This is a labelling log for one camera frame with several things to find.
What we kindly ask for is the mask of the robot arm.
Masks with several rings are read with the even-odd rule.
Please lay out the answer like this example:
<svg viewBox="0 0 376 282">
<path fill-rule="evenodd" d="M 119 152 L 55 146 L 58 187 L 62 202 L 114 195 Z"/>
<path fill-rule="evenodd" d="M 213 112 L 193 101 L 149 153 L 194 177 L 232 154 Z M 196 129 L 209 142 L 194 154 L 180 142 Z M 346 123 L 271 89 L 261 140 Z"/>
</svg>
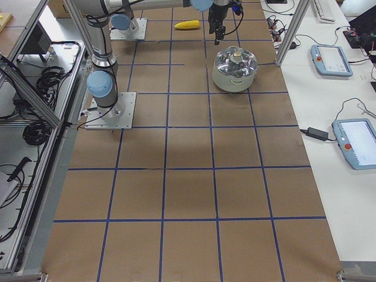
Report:
<svg viewBox="0 0 376 282">
<path fill-rule="evenodd" d="M 87 89 L 94 98 L 98 116 L 107 120 L 123 115 L 125 105 L 119 101 L 116 81 L 118 63 L 110 41 L 110 17 L 118 13 L 132 23 L 134 11 L 193 6 L 191 1 L 73 1 L 86 16 L 90 45 L 93 48 L 93 71 L 88 76 Z"/>
<path fill-rule="evenodd" d="M 223 25 L 227 11 L 236 3 L 234 1 L 109 1 L 108 9 L 115 8 L 111 22 L 121 31 L 132 26 L 133 11 L 190 6 L 200 12 L 209 11 L 209 34 L 215 34 L 214 44 L 218 45 L 227 35 L 226 27 Z"/>
</svg>

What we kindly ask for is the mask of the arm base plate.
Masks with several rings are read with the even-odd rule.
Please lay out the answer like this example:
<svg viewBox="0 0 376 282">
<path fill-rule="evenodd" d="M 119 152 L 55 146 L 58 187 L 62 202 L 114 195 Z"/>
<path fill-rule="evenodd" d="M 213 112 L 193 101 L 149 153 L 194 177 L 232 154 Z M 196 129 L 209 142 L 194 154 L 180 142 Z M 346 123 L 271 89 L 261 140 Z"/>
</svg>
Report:
<svg viewBox="0 0 376 282">
<path fill-rule="evenodd" d="M 133 18 L 126 15 L 111 17 L 112 27 L 110 38 L 112 41 L 143 41 L 146 36 L 147 19 Z"/>
<path fill-rule="evenodd" d="M 91 107 L 96 108 L 88 112 L 84 128 L 87 130 L 130 130 L 136 104 L 136 92 L 120 92 L 117 104 L 108 112 L 108 109 L 97 107 L 92 98 Z"/>
</svg>

